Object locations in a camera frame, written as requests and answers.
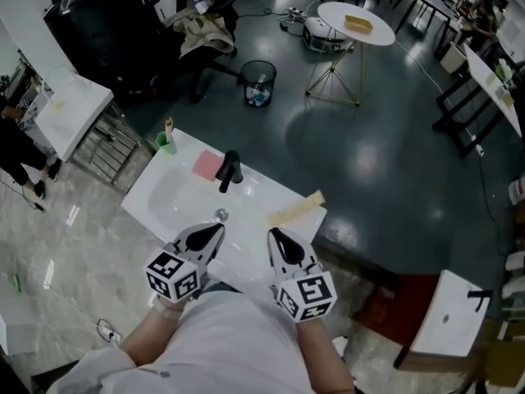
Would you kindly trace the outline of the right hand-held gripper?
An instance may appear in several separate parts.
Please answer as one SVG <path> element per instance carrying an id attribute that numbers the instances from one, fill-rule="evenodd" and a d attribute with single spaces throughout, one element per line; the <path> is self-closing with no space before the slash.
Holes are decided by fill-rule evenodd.
<path id="1" fill-rule="evenodd" d="M 295 323 L 329 314 L 338 295 L 311 243 L 293 231 L 273 227 L 267 233 L 267 248 L 276 274 L 276 304 Z"/>

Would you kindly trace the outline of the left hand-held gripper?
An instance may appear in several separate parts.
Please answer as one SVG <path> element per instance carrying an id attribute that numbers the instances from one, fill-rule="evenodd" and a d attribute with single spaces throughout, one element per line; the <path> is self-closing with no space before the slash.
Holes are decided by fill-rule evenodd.
<path id="1" fill-rule="evenodd" d="M 155 249 L 144 264 L 149 287 L 172 303 L 202 288 L 202 277 L 225 237 L 225 226 L 205 222 L 184 229 L 174 245 Z"/>

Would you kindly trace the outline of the person's left forearm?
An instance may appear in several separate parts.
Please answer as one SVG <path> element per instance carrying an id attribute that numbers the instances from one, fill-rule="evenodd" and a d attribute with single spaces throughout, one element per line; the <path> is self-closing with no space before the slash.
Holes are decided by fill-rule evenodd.
<path id="1" fill-rule="evenodd" d="M 162 302 L 167 308 L 185 309 L 188 300 L 171 303 L 156 298 L 153 304 Z M 152 364 L 167 348 L 171 338 L 178 328 L 178 321 L 164 319 L 153 306 L 147 312 L 141 323 L 120 344 L 123 350 L 136 366 Z"/>

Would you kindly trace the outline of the person's right forearm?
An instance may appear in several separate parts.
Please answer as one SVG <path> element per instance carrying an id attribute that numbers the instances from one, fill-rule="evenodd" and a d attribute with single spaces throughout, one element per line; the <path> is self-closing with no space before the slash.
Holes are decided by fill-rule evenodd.
<path id="1" fill-rule="evenodd" d="M 354 380 L 321 319 L 297 323 L 299 348 L 316 394 L 355 394 Z"/>

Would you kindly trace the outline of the beige wristband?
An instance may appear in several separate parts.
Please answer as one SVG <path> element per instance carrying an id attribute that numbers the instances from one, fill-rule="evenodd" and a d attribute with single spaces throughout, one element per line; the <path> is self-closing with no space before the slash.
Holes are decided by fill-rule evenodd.
<path id="1" fill-rule="evenodd" d="M 183 309 L 167 308 L 162 302 L 156 301 L 153 308 L 164 318 L 171 321 L 178 321 L 183 314 Z"/>

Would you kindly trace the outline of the pink soap pad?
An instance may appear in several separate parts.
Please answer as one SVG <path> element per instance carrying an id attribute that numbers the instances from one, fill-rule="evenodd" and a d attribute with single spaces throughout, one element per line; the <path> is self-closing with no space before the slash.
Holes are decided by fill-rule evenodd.
<path id="1" fill-rule="evenodd" d="M 214 182 L 216 175 L 223 164 L 224 158 L 209 150 L 204 150 L 196 159 L 192 173 L 207 181 Z"/>

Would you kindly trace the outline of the green cup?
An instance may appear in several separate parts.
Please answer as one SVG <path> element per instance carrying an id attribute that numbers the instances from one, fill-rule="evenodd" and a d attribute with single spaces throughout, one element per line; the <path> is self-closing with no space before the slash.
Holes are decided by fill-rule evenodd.
<path id="1" fill-rule="evenodd" d="M 157 148 L 164 153 L 170 155 L 176 153 L 176 144 L 171 133 L 167 133 L 165 131 L 159 132 L 156 136 L 155 144 L 157 145 Z"/>

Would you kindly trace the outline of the red wooden cabinet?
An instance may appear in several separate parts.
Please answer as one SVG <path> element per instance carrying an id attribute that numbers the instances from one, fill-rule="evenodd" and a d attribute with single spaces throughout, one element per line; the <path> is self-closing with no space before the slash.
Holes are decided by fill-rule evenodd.
<path id="1" fill-rule="evenodd" d="M 438 274 L 400 274 L 391 284 L 376 284 L 354 314 L 354 321 L 409 348 L 426 316 Z"/>

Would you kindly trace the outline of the person's grey shirt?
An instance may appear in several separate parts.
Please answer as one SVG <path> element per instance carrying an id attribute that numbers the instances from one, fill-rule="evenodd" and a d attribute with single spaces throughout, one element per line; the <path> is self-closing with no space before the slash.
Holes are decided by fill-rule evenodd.
<path id="1" fill-rule="evenodd" d="M 117 348 L 90 351 L 48 394 L 311 394 L 294 322 L 272 302 L 201 295 L 152 364 Z"/>

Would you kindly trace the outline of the metal rack stand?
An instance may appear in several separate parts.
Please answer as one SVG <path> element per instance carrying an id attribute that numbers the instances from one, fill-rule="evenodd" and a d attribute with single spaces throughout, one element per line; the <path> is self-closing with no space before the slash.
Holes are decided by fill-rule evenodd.
<path id="1" fill-rule="evenodd" d="M 129 166 L 135 155 L 148 147 L 118 105 L 111 102 L 84 134 L 68 163 L 125 195 L 131 188 Z"/>

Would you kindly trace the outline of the narrow white sink basin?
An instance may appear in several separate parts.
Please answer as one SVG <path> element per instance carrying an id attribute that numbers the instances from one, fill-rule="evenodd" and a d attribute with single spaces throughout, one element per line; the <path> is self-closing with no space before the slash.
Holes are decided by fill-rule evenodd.
<path id="1" fill-rule="evenodd" d="M 465 357 L 469 354 L 490 304 L 467 298 L 470 290 L 482 290 L 468 280 L 443 270 L 425 318 L 409 350 L 414 353 Z"/>

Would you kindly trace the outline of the black mesh waste bin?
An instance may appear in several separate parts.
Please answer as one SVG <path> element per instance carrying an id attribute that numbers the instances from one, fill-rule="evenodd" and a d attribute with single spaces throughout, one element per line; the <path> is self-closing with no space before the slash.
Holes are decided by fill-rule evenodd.
<path id="1" fill-rule="evenodd" d="M 240 70 L 244 101 L 253 108 L 264 108 L 272 100 L 277 70 L 263 60 L 245 63 Z"/>

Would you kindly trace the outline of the small white sink basin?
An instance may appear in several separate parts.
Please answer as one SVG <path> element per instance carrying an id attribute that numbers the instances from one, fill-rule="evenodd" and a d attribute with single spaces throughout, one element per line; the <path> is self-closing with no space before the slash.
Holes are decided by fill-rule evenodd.
<path id="1" fill-rule="evenodd" d="M 112 100 L 110 89 L 74 74 L 46 102 L 35 122 L 57 156 L 67 162 Z"/>

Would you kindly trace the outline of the slim black faucet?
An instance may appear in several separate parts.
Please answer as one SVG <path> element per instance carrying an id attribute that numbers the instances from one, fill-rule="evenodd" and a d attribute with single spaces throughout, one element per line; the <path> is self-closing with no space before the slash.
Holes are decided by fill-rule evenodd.
<path id="1" fill-rule="evenodd" d="M 494 291 L 493 290 L 470 290 L 467 293 L 467 298 L 471 300 L 478 300 L 477 306 L 475 308 L 475 312 L 478 313 L 485 300 L 488 300 L 488 302 L 491 302 L 491 298 L 493 296 Z"/>

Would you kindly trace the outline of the beige jacket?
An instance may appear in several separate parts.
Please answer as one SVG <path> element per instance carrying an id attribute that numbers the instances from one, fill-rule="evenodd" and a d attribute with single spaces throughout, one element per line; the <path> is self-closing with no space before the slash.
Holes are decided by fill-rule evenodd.
<path id="1" fill-rule="evenodd" d="M 180 58 L 199 48 L 209 47 L 220 53 L 235 50 L 232 34 L 227 30 L 223 15 L 212 13 L 214 0 L 185 0 L 186 8 L 172 18 L 171 27 L 185 36 L 180 46 Z"/>

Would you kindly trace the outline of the black cabinet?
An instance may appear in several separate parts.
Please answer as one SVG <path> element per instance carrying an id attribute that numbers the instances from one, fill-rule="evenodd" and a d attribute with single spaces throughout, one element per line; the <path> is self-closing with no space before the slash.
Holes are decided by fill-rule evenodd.
<path id="1" fill-rule="evenodd" d="M 120 98 L 155 94 L 159 21 L 144 0 L 52 0 L 46 26 L 75 70 Z"/>

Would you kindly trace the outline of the wooden tray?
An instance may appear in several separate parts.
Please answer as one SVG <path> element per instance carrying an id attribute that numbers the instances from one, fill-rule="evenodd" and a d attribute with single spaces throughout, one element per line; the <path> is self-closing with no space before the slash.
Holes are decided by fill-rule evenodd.
<path id="1" fill-rule="evenodd" d="M 373 25 L 367 19 L 358 16 L 345 15 L 345 28 L 360 34 L 371 34 Z"/>

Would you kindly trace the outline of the floor power strip with plugs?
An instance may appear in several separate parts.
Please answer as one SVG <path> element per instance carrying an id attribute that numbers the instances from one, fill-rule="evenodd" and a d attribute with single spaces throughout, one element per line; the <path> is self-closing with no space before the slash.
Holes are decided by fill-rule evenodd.
<path id="1" fill-rule="evenodd" d="M 300 11 L 295 7 L 289 7 L 278 17 L 280 28 L 283 31 L 287 31 L 289 27 L 295 23 L 304 23 L 307 19 L 308 16 L 305 14 L 305 12 Z"/>

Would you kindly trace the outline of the round white table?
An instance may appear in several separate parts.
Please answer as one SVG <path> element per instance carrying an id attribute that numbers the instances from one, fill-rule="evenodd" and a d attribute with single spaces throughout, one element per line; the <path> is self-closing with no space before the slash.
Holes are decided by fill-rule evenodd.
<path id="1" fill-rule="evenodd" d="M 362 103 L 363 91 L 368 73 L 368 58 L 370 49 L 373 47 L 386 48 L 395 42 L 395 33 L 391 27 L 379 16 L 362 7 L 345 2 L 325 2 L 317 9 L 318 16 L 334 30 L 346 35 L 353 42 L 350 48 L 341 51 L 326 70 L 317 75 L 313 72 L 310 76 L 304 94 L 307 97 L 343 103 L 358 107 Z M 345 28 L 345 15 L 358 16 L 369 20 L 373 25 L 371 34 L 360 34 Z M 358 90 L 353 91 L 345 82 L 338 70 L 339 64 L 353 50 L 359 51 L 359 77 Z M 329 80 L 337 80 L 345 91 L 343 98 L 322 91 Z"/>

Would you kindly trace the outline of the beige storage box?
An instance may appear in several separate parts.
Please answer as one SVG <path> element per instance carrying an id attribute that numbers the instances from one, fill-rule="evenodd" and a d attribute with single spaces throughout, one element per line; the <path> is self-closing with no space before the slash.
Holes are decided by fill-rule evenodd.
<path id="1" fill-rule="evenodd" d="M 451 43 L 441 59 L 441 66 L 449 75 L 452 75 L 461 68 L 466 61 L 467 57 L 461 47 L 455 43 Z"/>

